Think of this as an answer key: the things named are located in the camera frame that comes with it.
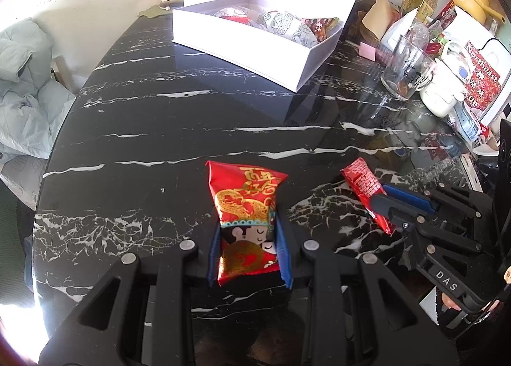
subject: pink sticky note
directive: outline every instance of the pink sticky note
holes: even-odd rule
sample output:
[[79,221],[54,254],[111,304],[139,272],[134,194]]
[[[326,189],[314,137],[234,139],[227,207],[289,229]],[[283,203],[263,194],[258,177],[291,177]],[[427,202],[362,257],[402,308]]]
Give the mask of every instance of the pink sticky note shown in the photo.
[[360,43],[358,54],[363,58],[369,59],[371,61],[376,61],[376,49],[369,44]]

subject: red candy wrapper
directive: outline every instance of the red candy wrapper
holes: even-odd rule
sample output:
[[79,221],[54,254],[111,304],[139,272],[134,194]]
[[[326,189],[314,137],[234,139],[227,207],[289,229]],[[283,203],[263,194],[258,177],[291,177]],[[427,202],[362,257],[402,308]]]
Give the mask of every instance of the red candy wrapper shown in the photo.
[[386,192],[367,166],[365,160],[360,157],[357,158],[348,167],[342,170],[341,173],[378,226],[380,226],[385,233],[391,235],[393,229],[390,227],[387,219],[374,213],[369,206],[369,199],[373,195],[379,193],[386,194]]
[[278,271],[274,243],[275,191],[287,174],[208,161],[210,191],[220,217],[218,283]]

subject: kettle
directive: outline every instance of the kettle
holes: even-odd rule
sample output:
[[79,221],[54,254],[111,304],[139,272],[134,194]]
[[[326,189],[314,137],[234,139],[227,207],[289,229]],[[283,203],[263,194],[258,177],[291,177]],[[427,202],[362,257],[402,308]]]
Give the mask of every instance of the kettle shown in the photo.
[[464,84],[469,84],[475,70],[472,58],[466,48],[454,40],[444,46],[440,58]]
[[420,91],[422,102],[438,118],[444,118],[457,102],[464,101],[464,84],[441,60],[435,59],[433,80]]

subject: cable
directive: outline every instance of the cable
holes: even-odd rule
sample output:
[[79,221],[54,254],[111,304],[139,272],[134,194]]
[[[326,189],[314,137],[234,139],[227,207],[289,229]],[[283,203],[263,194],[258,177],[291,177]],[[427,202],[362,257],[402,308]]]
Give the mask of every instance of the cable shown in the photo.
[[484,310],[482,310],[481,314],[479,315],[479,317],[477,317],[473,322],[471,322],[466,329],[464,329],[461,333],[458,334],[458,336],[454,337],[454,341],[458,340],[461,336],[463,336],[467,331],[469,331],[469,329],[474,325],[474,324],[477,324],[478,322],[481,321],[482,318],[484,318],[484,316],[486,314],[488,314],[490,312],[490,309],[491,307],[493,307],[493,305],[495,304],[495,301],[497,301],[497,297],[495,297],[493,299],[492,302],[490,302],[486,308]]
[[493,216],[495,218],[495,230],[497,231],[497,241],[499,243],[500,255],[502,257],[502,263],[504,263],[507,260],[507,255],[506,255],[506,251],[504,249],[504,241],[502,240],[502,233],[504,233],[507,230],[507,228],[509,227],[509,222],[511,222],[511,208],[507,212],[507,217],[504,222],[504,226],[502,226],[502,229],[500,229],[499,220],[497,218],[497,212],[495,211],[495,200],[493,201],[492,212],[493,212]]

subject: white box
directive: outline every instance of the white box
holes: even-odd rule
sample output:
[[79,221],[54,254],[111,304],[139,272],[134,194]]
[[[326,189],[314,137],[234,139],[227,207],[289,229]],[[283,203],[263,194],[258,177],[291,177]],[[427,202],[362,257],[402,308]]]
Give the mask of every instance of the white box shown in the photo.
[[[218,0],[173,10],[174,42],[224,59],[297,92],[335,50],[355,0]],[[299,18],[338,17],[322,43],[309,49],[285,38],[213,17],[241,5],[290,12]]]

